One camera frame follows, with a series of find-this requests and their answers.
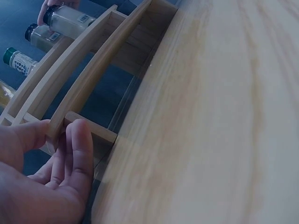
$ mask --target green lid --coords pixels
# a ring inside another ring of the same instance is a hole
[[[3,62],[5,64],[8,64],[9,65],[9,62],[10,62],[10,58],[11,56],[14,54],[14,52],[16,52],[17,50],[14,49],[14,48],[8,48],[5,53],[4,53],[4,56],[3,56]]]

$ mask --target barcode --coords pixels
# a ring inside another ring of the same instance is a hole
[[[52,40],[52,41],[55,41],[59,36],[60,36],[60,34],[58,34],[58,33],[53,33],[53,34],[49,37],[49,39]]]
[[[81,23],[84,23],[86,22],[86,20],[89,18],[88,15],[82,15],[78,18],[78,21],[81,22]]]

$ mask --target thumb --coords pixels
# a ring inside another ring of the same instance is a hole
[[[50,6],[56,5],[57,2],[58,2],[57,0],[49,0],[48,1],[48,6],[50,7]]]
[[[9,129],[17,135],[23,152],[43,146],[46,142],[46,133],[49,120],[10,126]]]

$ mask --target finger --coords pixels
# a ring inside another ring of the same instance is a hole
[[[83,119],[73,122],[71,127],[73,169],[68,186],[75,189],[86,204],[93,181],[93,141],[90,129]]]
[[[43,25],[43,16],[45,15],[48,8],[48,0],[45,0],[45,2],[42,4],[41,11],[39,12],[38,18],[37,18],[37,24],[39,26]]]
[[[31,122],[17,126],[10,126],[9,129],[17,136],[23,152],[34,148],[40,148],[46,143],[46,133],[49,120]]]
[[[54,153],[53,157],[54,162],[52,167],[51,179],[50,182],[45,186],[55,190],[64,180],[65,134],[61,135],[59,139],[58,149]]]
[[[66,127],[66,156],[65,156],[65,167],[64,167],[64,181],[68,181],[73,171],[73,147],[71,143],[71,129],[73,124],[69,124]]]
[[[52,156],[35,174],[28,177],[38,183],[45,185],[50,181],[54,157]]]
[[[58,0],[49,0],[48,1],[48,6],[50,7],[50,6],[56,5],[57,2],[58,2]]]

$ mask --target wooden frame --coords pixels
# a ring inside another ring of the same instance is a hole
[[[110,7],[76,40],[63,38],[26,78],[0,116],[2,125],[42,119],[54,97],[88,52],[95,55],[81,72],[50,121],[47,146],[53,154],[63,126],[76,118],[107,66],[112,63],[139,76],[156,50],[177,8],[164,0],[145,0],[126,16]],[[96,147],[111,149],[116,134],[87,120]]]

